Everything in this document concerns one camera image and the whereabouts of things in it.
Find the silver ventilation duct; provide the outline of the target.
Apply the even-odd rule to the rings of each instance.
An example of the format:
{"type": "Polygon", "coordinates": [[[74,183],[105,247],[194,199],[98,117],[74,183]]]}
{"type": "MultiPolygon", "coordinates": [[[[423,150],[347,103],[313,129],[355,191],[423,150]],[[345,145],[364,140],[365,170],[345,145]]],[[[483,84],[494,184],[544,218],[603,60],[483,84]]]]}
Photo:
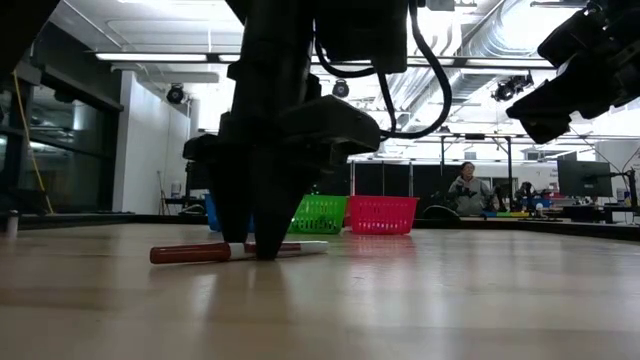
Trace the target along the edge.
{"type": "MultiPolygon", "coordinates": [[[[440,56],[462,57],[532,57],[538,44],[557,24],[552,11],[531,7],[534,0],[475,0],[480,9],[466,15],[444,15],[442,30],[427,30],[425,37],[431,41],[434,53],[440,56]]],[[[450,77],[454,99],[468,100],[481,87],[497,75],[482,69],[445,69],[450,77]]],[[[409,69],[397,78],[401,86],[394,95],[396,105],[402,110],[418,108],[428,100],[441,98],[438,81],[432,70],[409,69]]]]}

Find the blue plastic basket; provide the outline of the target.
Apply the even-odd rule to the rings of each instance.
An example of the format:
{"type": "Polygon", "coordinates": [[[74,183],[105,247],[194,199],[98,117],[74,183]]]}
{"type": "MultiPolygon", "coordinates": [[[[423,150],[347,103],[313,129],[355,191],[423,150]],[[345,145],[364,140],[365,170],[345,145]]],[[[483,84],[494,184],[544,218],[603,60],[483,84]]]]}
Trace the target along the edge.
{"type": "MultiPolygon", "coordinates": [[[[216,205],[211,194],[205,195],[205,209],[206,209],[209,229],[213,232],[221,232],[222,227],[220,225],[220,222],[217,216],[216,205]]],[[[253,215],[251,215],[249,218],[248,232],[249,233],[255,232],[255,223],[254,223],[253,215]]]]}

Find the green plastic basket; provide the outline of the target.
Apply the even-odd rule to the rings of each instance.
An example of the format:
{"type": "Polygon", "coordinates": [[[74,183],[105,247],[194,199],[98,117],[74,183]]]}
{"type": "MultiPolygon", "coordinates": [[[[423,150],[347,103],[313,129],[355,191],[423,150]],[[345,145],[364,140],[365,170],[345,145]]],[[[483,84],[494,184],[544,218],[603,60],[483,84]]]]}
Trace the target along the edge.
{"type": "Polygon", "coordinates": [[[296,210],[289,233],[338,234],[343,228],[347,198],[331,195],[305,195],[296,210]]]}

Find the small white cylinder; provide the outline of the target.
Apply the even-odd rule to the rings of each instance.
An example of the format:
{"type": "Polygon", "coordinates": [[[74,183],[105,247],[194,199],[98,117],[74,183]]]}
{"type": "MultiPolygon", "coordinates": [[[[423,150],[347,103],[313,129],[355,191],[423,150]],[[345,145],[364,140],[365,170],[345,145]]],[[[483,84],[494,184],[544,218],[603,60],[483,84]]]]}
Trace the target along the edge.
{"type": "Polygon", "coordinates": [[[19,229],[20,213],[16,210],[9,210],[2,228],[2,234],[6,238],[15,238],[19,229]]]}

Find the black chair back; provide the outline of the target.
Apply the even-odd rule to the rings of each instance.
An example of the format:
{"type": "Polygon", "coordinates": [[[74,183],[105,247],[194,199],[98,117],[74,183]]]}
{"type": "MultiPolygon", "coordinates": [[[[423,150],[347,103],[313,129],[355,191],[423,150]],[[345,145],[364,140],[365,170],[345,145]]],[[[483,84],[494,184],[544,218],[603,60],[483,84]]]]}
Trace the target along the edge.
{"type": "Polygon", "coordinates": [[[422,216],[425,220],[459,221],[460,216],[452,209],[442,205],[427,207],[422,216]]]}

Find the black computer monitor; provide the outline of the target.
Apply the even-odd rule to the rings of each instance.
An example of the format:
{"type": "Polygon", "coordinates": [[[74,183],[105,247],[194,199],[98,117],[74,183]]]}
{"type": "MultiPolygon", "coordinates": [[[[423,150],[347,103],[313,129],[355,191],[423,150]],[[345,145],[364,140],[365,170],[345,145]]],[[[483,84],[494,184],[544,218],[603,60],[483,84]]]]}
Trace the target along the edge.
{"type": "Polygon", "coordinates": [[[206,164],[189,162],[186,166],[186,187],[192,190],[208,190],[211,186],[209,168],[206,164]]]}
{"type": "Polygon", "coordinates": [[[563,196],[612,197],[611,168],[606,162],[558,160],[559,191],[563,196]]]}

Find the long ceiling light strip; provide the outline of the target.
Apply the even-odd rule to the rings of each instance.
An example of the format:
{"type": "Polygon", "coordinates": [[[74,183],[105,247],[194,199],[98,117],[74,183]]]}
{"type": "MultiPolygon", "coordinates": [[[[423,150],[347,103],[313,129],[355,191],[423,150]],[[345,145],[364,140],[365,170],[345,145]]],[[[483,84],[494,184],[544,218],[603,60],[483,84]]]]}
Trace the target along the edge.
{"type": "Polygon", "coordinates": [[[545,59],[537,58],[483,58],[483,57],[438,57],[446,68],[499,68],[499,69],[552,69],[545,59]]]}
{"type": "Polygon", "coordinates": [[[231,53],[96,53],[96,58],[108,62],[132,63],[230,63],[240,58],[231,53]]]}

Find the metal rig stand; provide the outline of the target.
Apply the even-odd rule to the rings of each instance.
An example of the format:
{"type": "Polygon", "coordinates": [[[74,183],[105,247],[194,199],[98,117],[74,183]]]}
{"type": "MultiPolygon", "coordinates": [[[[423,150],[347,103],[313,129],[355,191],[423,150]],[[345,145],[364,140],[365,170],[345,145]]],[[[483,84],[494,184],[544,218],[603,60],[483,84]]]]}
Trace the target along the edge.
{"type": "Polygon", "coordinates": [[[499,135],[499,134],[482,134],[482,133],[451,133],[446,134],[442,133],[437,135],[437,138],[440,140],[441,146],[441,155],[440,155],[440,167],[443,168],[445,164],[445,142],[448,137],[451,137],[455,140],[465,140],[465,141],[488,141],[491,140],[499,149],[502,149],[507,154],[507,170],[508,170],[508,199],[509,199],[509,207],[510,211],[513,210],[513,200],[514,200],[514,179],[513,179],[513,155],[512,155],[512,144],[515,135],[499,135]]]}

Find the cluttered long desk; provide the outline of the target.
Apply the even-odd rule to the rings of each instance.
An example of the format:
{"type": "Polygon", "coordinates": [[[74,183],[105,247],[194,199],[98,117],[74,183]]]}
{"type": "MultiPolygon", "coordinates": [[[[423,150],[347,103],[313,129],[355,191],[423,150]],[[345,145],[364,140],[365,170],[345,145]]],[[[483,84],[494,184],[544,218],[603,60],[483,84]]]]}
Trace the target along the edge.
{"type": "Polygon", "coordinates": [[[482,219],[502,218],[535,221],[571,221],[583,223],[606,223],[614,224],[614,214],[623,213],[634,215],[640,218],[639,207],[626,206],[592,206],[592,205],[570,205],[562,208],[541,208],[533,211],[520,212],[484,212],[480,215],[482,219]]]}

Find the red plastic basket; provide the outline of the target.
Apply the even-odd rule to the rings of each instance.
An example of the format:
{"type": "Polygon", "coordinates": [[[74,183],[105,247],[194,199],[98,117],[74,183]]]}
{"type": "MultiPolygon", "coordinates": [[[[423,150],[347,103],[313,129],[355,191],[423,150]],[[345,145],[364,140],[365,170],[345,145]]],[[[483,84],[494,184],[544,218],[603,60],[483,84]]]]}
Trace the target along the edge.
{"type": "Polygon", "coordinates": [[[408,234],[413,227],[417,203],[415,197],[351,196],[351,230],[360,235],[408,234]]]}

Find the thin yellow stick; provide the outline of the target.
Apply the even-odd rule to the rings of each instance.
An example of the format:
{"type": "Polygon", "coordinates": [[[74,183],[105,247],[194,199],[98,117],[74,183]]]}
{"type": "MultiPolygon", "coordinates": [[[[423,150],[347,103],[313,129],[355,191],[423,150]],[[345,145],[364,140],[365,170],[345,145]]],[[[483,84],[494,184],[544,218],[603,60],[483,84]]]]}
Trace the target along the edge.
{"type": "Polygon", "coordinates": [[[20,89],[20,85],[19,85],[19,79],[18,79],[18,76],[17,76],[17,71],[13,70],[11,72],[11,76],[13,78],[13,83],[14,83],[14,87],[15,87],[15,91],[16,91],[20,118],[21,118],[22,125],[23,125],[24,137],[25,137],[26,142],[27,142],[27,150],[31,154],[31,163],[32,163],[32,166],[33,166],[33,169],[34,169],[34,172],[35,172],[36,179],[38,181],[39,189],[40,189],[40,191],[42,192],[42,194],[44,195],[44,198],[45,198],[46,213],[49,214],[49,215],[53,215],[54,214],[54,209],[52,207],[51,200],[50,200],[49,195],[48,195],[48,193],[46,191],[46,187],[45,187],[43,178],[42,178],[41,173],[40,173],[40,169],[39,169],[39,166],[38,166],[38,163],[37,163],[37,160],[36,160],[36,156],[35,156],[35,151],[33,150],[33,147],[31,145],[29,122],[27,121],[27,117],[26,117],[25,106],[24,106],[24,102],[22,100],[21,89],[20,89]]]}

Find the black partition screen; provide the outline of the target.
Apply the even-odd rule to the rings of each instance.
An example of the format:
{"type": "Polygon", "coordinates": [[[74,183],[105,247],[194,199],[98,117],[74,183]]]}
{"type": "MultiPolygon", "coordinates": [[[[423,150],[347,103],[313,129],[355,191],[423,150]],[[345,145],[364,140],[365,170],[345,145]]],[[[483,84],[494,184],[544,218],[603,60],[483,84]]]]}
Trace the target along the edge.
{"type": "Polygon", "coordinates": [[[445,193],[458,176],[455,165],[354,163],[325,174],[312,187],[320,195],[400,196],[427,199],[445,193]]]}

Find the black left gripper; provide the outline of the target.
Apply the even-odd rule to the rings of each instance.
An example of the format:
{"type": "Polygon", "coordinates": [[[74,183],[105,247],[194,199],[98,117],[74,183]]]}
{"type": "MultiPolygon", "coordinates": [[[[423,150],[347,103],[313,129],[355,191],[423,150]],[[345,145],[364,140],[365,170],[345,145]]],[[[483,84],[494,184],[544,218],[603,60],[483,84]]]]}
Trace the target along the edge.
{"type": "MultiPolygon", "coordinates": [[[[214,162],[233,150],[267,147],[300,165],[329,168],[380,145],[380,128],[365,112],[336,97],[321,97],[292,107],[272,119],[236,120],[229,113],[218,134],[188,140],[183,157],[214,162]]],[[[304,195],[320,172],[291,164],[252,167],[252,196],[258,260],[274,260],[304,195]]],[[[245,243],[251,217],[246,192],[247,166],[240,162],[209,165],[211,193],[225,242],[245,243]]]]}

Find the white marker with brown cap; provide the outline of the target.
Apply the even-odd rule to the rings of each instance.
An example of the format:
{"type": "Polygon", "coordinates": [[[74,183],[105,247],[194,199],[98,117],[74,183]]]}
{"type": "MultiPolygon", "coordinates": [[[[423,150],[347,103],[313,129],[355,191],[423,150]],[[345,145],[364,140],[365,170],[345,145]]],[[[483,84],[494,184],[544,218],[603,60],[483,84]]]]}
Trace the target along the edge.
{"type": "MultiPolygon", "coordinates": [[[[326,241],[283,242],[276,257],[298,257],[324,254],[329,250],[326,241]]],[[[182,264],[204,262],[227,262],[256,259],[258,247],[255,243],[210,243],[152,247],[149,260],[152,264],[182,264]]]]}

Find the person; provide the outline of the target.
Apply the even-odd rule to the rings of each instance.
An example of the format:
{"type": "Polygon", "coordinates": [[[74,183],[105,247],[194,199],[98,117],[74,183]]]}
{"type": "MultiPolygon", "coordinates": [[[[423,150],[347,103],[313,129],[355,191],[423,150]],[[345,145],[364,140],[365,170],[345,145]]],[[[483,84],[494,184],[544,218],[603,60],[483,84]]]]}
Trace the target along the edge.
{"type": "Polygon", "coordinates": [[[482,215],[493,200],[493,191],[474,172],[475,165],[464,162],[459,176],[449,187],[448,193],[454,198],[455,212],[459,216],[482,215]]]}

